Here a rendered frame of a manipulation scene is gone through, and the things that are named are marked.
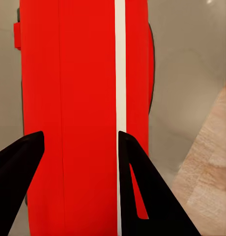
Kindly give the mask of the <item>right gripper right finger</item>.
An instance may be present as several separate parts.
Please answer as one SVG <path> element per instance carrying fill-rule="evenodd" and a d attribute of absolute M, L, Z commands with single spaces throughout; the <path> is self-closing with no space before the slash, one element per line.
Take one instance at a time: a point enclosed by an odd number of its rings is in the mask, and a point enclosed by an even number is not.
<path fill-rule="evenodd" d="M 138 140 L 118 132 L 122 236 L 201 236 Z M 138 217 L 132 165 L 148 219 Z"/>

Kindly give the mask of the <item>radio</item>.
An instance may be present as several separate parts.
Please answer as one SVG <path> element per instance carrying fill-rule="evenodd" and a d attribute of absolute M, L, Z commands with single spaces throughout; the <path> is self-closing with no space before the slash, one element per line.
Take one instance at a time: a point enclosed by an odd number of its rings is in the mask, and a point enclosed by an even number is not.
<path fill-rule="evenodd" d="M 20 0 L 23 136 L 45 151 L 25 195 L 30 236 L 122 236 L 118 132 L 148 156 L 155 47 L 147 0 Z M 138 217 L 148 219 L 130 164 Z"/>

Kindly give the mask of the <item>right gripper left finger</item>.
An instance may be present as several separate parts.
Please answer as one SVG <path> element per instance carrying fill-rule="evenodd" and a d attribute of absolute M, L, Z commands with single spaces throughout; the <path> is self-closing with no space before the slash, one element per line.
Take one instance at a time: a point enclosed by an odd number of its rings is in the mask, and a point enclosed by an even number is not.
<path fill-rule="evenodd" d="M 42 131 L 0 151 L 0 236 L 8 236 L 44 151 Z"/>

